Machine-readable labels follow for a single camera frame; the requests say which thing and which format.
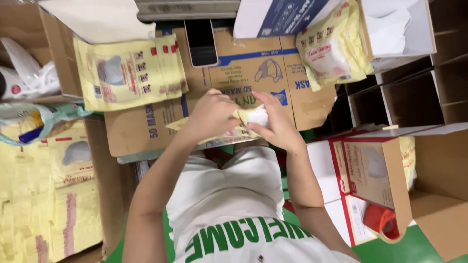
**white t-shirt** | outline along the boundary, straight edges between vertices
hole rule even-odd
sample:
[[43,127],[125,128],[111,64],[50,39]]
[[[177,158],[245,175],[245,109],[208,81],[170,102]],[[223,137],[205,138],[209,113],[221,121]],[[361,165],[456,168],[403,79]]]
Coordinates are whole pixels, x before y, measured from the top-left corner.
[[241,218],[203,227],[175,263],[357,263],[303,228],[276,218]]

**phone screen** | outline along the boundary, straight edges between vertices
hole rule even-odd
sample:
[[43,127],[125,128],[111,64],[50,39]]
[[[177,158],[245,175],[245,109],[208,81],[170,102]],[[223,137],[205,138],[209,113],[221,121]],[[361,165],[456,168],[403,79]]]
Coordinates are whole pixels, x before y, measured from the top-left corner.
[[210,20],[185,20],[184,22],[193,66],[216,64],[218,55],[214,46]]

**red tape dispenser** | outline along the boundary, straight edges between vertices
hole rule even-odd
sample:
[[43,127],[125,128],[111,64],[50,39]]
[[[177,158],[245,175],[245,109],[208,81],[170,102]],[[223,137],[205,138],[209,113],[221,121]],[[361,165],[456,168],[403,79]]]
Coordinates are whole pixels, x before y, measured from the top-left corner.
[[374,235],[389,244],[399,242],[406,233],[406,229],[403,233],[398,231],[395,212],[373,204],[367,206],[364,225]]

